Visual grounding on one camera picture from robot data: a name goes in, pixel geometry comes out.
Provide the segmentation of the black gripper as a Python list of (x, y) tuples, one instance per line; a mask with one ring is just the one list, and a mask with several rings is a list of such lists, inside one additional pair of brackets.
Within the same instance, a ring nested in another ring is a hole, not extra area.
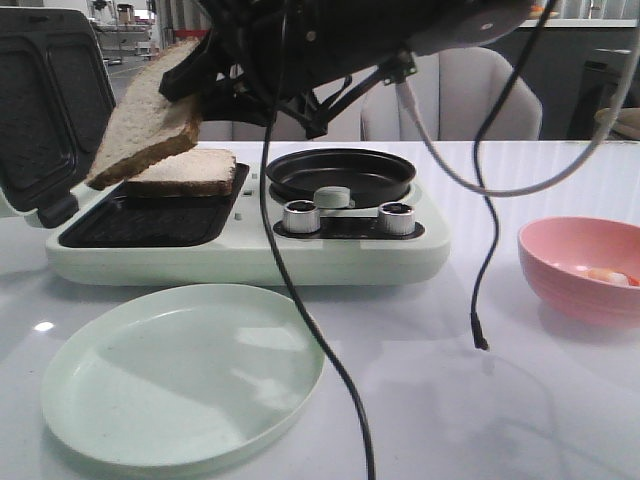
[(341, 110), (318, 101), (314, 89), (395, 57), (418, 26), (415, 1), (205, 1), (202, 6), (212, 28), (165, 50), (170, 68), (159, 93), (176, 102), (204, 88), (207, 121), (264, 126), (279, 109), (309, 139), (325, 135)]

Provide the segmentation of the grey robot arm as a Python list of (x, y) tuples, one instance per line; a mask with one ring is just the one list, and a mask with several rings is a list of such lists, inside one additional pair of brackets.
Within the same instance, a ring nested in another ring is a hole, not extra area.
[(309, 139), (415, 56), (488, 44), (519, 27), (528, 1), (204, 1), (211, 28), (159, 91), (196, 94), (205, 121), (266, 126), (280, 110)]

